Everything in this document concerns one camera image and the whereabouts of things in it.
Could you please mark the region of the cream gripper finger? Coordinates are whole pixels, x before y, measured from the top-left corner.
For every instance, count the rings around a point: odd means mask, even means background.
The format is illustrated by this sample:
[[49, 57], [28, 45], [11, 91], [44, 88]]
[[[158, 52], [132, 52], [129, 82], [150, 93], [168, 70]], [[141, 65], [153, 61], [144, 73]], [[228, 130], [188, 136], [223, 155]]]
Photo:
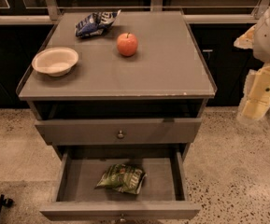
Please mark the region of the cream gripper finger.
[[255, 25], [251, 26], [244, 34], [238, 37], [234, 46], [239, 49], [253, 49], [253, 35], [255, 31]]
[[238, 106], [236, 119], [241, 123], [251, 124], [261, 120], [269, 108], [269, 105], [242, 99]]

